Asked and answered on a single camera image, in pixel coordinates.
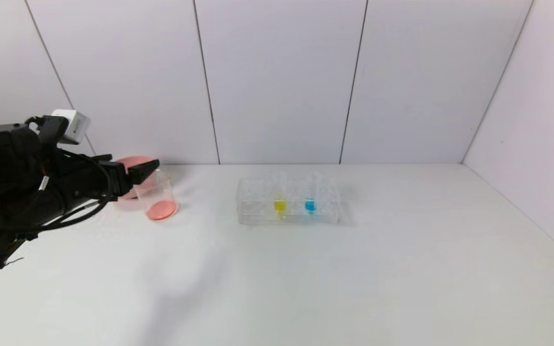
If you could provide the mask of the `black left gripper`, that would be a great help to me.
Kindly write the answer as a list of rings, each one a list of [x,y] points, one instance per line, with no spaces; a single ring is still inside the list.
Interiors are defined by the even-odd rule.
[[[109,195],[108,201],[117,201],[132,185],[143,184],[159,166],[160,160],[154,158],[127,158],[126,169],[120,162],[89,160],[73,173],[71,186],[79,197],[97,200]]]

